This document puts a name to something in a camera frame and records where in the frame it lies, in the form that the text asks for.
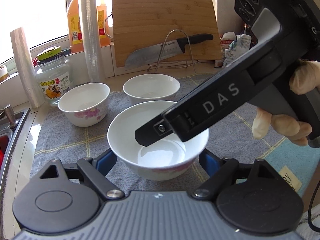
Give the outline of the right gloved hand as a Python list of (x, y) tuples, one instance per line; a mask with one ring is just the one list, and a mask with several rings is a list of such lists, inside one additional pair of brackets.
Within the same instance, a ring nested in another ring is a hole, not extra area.
[(252, 133), (261, 139), (271, 126), (299, 146), (319, 148), (319, 62), (301, 61), (252, 100), (257, 106)]

